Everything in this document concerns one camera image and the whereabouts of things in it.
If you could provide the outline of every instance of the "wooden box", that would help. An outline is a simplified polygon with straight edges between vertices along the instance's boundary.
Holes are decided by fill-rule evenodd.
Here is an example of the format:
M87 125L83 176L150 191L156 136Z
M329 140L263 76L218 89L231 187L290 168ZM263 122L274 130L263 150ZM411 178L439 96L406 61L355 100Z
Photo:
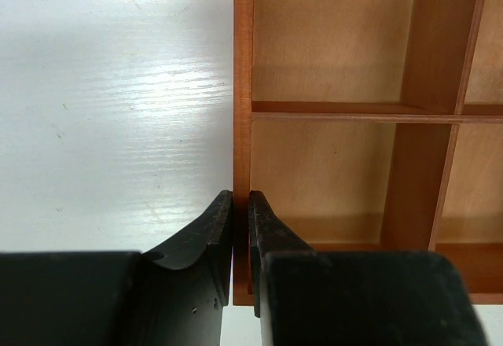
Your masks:
M234 303L250 190L319 250L432 250L503 303L503 0L235 0Z

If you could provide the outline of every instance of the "wooden tray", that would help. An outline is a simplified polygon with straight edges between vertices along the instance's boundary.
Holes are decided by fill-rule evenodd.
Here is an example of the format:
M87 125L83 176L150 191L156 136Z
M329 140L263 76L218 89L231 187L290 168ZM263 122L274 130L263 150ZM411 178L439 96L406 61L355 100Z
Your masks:
M502 9L235 0L235 304L250 190L315 248L435 250L503 303Z

